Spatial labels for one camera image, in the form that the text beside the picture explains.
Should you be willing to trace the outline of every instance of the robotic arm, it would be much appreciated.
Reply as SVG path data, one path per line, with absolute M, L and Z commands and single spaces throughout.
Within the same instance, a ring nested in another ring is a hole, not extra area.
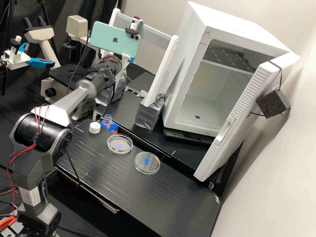
M 43 106 L 40 113 L 38 107 L 23 115 L 10 134 L 15 151 L 36 144 L 14 161 L 13 175 L 23 200 L 17 220 L 24 225 L 24 229 L 18 236 L 34 233 L 36 236 L 53 236 L 61 220 L 61 213 L 48 200 L 45 175 L 58 164 L 71 143 L 73 125 L 70 118 L 74 110 L 114 84 L 121 63 L 107 61 L 103 64 L 104 67 L 97 73 L 87 77 L 91 80 L 78 81 L 76 90 L 49 108 Z M 40 124 L 43 125 L 40 134 L 35 114 L 45 117 L 45 123 Z

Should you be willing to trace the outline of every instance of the petri dish lid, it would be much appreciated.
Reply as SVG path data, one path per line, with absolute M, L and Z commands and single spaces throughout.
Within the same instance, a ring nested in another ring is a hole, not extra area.
M 120 155 L 127 154 L 133 149 L 132 139 L 121 133 L 111 135 L 106 143 L 110 151 Z
M 134 159 L 135 168 L 145 174 L 157 173 L 160 168 L 160 160 L 150 152 L 140 152 Z

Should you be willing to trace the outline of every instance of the mint green iphone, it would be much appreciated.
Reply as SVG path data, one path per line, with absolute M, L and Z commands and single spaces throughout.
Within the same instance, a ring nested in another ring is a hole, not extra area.
M 141 36 L 132 35 L 125 30 L 96 21 L 93 24 L 90 44 L 117 54 L 127 54 L 135 58 Z

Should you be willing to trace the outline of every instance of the black foam block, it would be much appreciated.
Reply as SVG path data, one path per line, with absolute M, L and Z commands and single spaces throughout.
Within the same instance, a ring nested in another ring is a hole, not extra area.
M 288 110 L 291 105 L 280 90 L 273 90 L 256 100 L 266 119 Z

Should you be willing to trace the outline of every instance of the black tabletop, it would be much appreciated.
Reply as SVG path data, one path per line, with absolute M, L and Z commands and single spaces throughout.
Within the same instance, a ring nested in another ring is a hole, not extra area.
M 114 154 L 106 142 L 113 133 L 101 128 L 92 134 L 90 123 L 87 119 L 74 128 L 68 148 L 84 187 L 161 236 L 209 237 L 220 204 L 212 191 L 166 165 L 165 158 L 157 173 L 139 172 L 134 158 L 148 150 L 134 143 L 128 154 Z M 76 179 L 68 158 L 58 170 Z

